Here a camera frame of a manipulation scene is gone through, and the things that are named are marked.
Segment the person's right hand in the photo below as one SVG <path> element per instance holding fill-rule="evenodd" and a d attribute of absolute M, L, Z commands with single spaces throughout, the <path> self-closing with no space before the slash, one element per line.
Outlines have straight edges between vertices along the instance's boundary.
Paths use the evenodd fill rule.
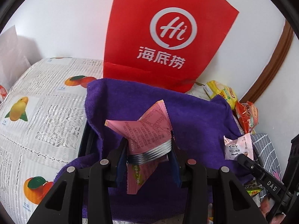
<path fill-rule="evenodd" d="M 264 199 L 261 201 L 259 209 L 261 210 L 264 217 L 270 212 L 271 206 L 268 197 L 264 197 Z M 284 220 L 284 218 L 284 214 L 274 216 L 270 224 L 280 224 Z"/>

